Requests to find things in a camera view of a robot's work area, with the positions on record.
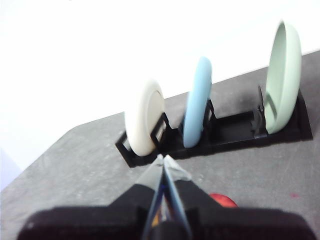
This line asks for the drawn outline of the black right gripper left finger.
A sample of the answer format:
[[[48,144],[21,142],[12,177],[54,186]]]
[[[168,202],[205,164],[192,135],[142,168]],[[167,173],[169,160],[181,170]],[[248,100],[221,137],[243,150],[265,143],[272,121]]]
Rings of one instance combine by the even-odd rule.
[[[139,239],[163,174],[159,154],[137,181],[109,205],[59,206],[37,211],[21,228],[19,240]]]

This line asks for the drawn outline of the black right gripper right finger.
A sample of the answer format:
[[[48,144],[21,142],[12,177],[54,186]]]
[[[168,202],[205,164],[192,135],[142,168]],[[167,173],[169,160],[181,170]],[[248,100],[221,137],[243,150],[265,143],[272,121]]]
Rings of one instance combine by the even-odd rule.
[[[194,240],[314,240],[298,214],[279,209],[224,207],[196,185],[175,159],[164,157],[164,172],[181,215]]]

